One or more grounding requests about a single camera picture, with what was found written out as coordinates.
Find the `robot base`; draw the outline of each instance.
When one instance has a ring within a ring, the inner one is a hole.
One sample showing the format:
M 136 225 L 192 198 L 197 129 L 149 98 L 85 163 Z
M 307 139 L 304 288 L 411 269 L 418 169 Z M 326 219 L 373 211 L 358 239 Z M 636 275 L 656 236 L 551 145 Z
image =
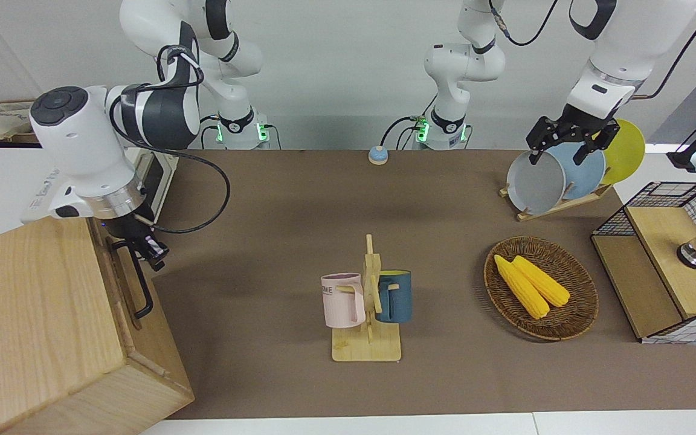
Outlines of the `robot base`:
M 462 143 L 466 141 L 464 137 L 464 130 L 466 129 L 466 124 L 463 124 L 459 129 L 451 134 L 445 134 L 445 132 L 437 131 L 435 127 L 429 126 L 428 134 L 423 137 L 425 140 L 421 140 L 420 135 L 416 138 L 416 145 L 418 149 L 433 149 L 434 151 L 447 151 L 450 149 L 461 149 Z
M 263 126 L 268 123 L 268 117 L 257 113 L 254 120 L 243 129 L 243 132 L 230 132 L 223 124 L 218 123 L 219 134 L 216 140 L 205 141 L 205 149 L 270 149 L 270 137 Z

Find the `pink mug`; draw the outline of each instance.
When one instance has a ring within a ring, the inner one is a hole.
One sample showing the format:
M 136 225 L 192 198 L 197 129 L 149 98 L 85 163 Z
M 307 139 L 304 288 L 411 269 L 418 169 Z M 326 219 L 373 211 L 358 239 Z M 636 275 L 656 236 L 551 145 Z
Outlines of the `pink mug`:
M 358 273 L 332 273 L 321 276 L 321 299 L 328 327 L 355 327 L 367 319 L 364 289 Z

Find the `drawer handle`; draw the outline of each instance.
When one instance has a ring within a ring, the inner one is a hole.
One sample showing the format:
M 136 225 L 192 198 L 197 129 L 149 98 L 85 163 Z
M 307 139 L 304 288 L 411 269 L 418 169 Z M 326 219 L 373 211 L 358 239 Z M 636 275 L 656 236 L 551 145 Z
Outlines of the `drawer handle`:
M 133 313 L 133 317 L 137 319 L 141 319 L 147 314 L 151 313 L 152 308 L 154 306 L 154 303 L 152 303 L 152 294 L 149 292 L 149 286 L 147 286 L 147 281 L 144 278 L 144 272 L 141 270 L 141 265 L 138 264 L 138 258 L 136 258 L 136 251 L 133 250 L 133 247 L 125 242 L 125 240 L 121 240 L 121 242 L 114 242 L 111 245 L 111 248 L 113 250 L 119 250 L 119 248 L 126 247 L 128 253 L 130 254 L 130 259 L 133 261 L 133 267 L 136 269 L 136 276 L 138 276 L 138 282 L 141 284 L 141 292 L 144 294 L 144 301 L 146 301 L 146 304 L 144 304 L 144 308 L 139 309 L 139 311 L 136 311 Z

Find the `brown table mat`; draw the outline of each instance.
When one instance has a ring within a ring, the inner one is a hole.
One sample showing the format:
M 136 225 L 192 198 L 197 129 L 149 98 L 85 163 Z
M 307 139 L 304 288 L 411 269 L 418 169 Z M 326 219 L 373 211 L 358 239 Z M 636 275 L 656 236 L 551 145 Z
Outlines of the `brown table mat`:
M 208 228 L 162 236 L 172 252 L 155 286 L 196 396 L 172 418 L 696 408 L 696 346 L 636 343 L 589 240 L 615 193 L 519 223 L 497 195 L 517 152 L 392 152 L 384 166 L 356 151 L 198 154 L 227 171 L 232 199 Z M 182 159 L 161 224 L 194 225 L 222 195 Z M 320 276 L 361 272 L 367 233 L 386 268 L 412 270 L 399 363 L 330 358 Z M 519 234 L 589 270 L 591 331 L 537 343 L 494 317 L 485 255 Z

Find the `corn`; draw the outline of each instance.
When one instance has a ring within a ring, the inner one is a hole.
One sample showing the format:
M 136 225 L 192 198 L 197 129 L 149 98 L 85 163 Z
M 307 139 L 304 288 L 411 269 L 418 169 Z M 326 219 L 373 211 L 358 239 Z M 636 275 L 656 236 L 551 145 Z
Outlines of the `corn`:
M 533 284 L 502 256 L 494 256 L 494 259 L 501 278 L 506 281 L 517 300 L 523 304 L 525 311 L 528 311 L 534 319 L 546 316 L 549 313 L 549 304 L 539 295 Z
M 512 264 L 536 287 L 539 294 L 549 303 L 554 306 L 564 306 L 569 302 L 569 298 L 571 298 L 569 290 L 566 290 L 566 287 L 561 286 L 552 276 L 547 275 L 538 266 L 523 256 L 514 257 Z

